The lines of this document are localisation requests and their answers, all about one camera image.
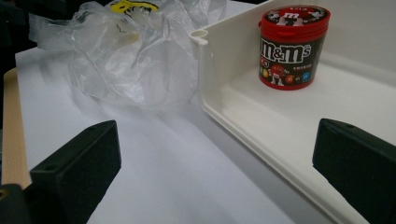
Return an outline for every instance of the clear plastic bag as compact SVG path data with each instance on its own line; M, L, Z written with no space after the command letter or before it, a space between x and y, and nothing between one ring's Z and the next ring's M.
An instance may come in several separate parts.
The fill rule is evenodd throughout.
M31 14L29 36L41 49L73 50L72 82L91 96L150 108L190 99L197 62L189 33L221 19L226 0L122 6L129 3L85 3L70 21Z

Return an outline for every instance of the table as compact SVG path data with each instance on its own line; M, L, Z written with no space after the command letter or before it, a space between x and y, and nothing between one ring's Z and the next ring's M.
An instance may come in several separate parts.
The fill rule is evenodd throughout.
M229 2L227 16L249 7ZM27 168L114 119L122 167L89 223L331 223L206 115L196 94L162 111L98 101L69 85L68 57L41 49L16 55ZM6 141L14 135L7 128ZM21 174L26 186L26 169Z

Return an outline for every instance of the red candy canister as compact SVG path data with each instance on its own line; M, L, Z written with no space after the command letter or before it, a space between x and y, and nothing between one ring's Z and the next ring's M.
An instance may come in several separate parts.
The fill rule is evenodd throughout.
M330 12L316 6L288 6L262 15L260 80L278 90L312 83Z

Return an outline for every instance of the black object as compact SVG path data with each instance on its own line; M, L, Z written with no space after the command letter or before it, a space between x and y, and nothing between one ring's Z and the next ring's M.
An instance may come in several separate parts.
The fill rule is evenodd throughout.
M314 167L370 223L396 223L396 147L353 125L322 119Z
M86 223L119 169L116 121L91 126L32 169L26 190L0 188L0 222Z

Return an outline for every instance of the m&m's character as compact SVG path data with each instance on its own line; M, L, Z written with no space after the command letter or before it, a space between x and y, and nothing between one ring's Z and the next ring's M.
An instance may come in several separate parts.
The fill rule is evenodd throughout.
M285 69L282 65L274 64L271 66L271 69L268 69L268 72L270 73L270 77L272 77L272 84L283 86L282 78L284 76L283 73L285 72Z

